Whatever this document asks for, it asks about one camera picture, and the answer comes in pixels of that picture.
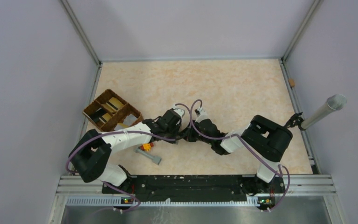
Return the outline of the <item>brown woven divided basket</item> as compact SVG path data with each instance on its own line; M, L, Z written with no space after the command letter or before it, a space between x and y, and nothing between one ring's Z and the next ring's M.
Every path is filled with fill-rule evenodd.
M111 89L106 89L83 109L83 115L101 132L127 128L144 120L138 109Z

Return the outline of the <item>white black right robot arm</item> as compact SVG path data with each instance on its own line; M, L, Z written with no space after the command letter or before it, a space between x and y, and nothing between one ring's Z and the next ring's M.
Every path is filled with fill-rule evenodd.
M294 126L290 120L281 126L256 115L246 128L223 133L211 119L201 118L182 130L179 137L187 142L207 143L219 155L228 155L243 147L257 152L261 164L256 173L255 187L260 192L268 192L274 185L273 178L278 175L279 163L293 138L289 128Z

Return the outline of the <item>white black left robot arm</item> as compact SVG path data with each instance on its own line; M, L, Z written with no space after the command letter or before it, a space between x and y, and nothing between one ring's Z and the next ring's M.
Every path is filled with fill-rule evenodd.
M174 144L184 115L183 109L172 107L157 119L145 119L118 131L99 133L92 129L69 154L67 164L73 165L85 183L99 180L125 193L131 187L130 175L121 166L109 164L110 157L119 151L154 141Z

